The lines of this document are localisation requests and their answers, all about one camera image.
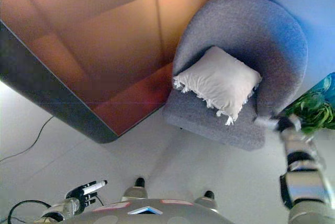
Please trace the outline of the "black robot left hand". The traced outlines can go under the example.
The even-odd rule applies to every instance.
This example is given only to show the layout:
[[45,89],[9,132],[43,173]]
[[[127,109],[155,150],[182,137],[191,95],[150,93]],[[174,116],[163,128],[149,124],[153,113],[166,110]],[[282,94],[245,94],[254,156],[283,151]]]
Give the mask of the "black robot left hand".
[[77,199],[79,201],[79,209],[84,209],[91,204],[91,198],[97,195],[97,191],[106,186],[107,183],[107,180],[92,181],[69,191],[65,197]]

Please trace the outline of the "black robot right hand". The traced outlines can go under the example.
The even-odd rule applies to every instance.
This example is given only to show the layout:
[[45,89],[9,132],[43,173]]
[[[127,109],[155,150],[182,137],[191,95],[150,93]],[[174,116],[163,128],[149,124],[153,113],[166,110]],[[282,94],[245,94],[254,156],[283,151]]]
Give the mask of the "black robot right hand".
[[279,132],[283,132],[284,130],[290,128],[294,129],[295,131],[300,131],[302,128],[300,118],[295,114],[273,118],[258,116],[255,118],[254,123],[261,127]]

